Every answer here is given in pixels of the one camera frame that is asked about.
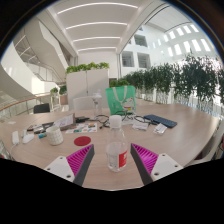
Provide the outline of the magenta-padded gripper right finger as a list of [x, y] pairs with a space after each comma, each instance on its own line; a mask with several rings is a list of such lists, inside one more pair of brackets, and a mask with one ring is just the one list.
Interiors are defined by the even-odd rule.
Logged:
[[168, 154], [156, 154], [134, 143], [131, 144], [131, 155], [144, 185], [182, 169], [182, 166]]

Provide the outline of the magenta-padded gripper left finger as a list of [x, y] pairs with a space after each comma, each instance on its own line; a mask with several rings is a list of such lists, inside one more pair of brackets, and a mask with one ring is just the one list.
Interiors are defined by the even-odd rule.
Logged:
[[45, 170], [82, 186], [94, 154], [94, 145], [91, 144], [67, 157], [57, 157]]

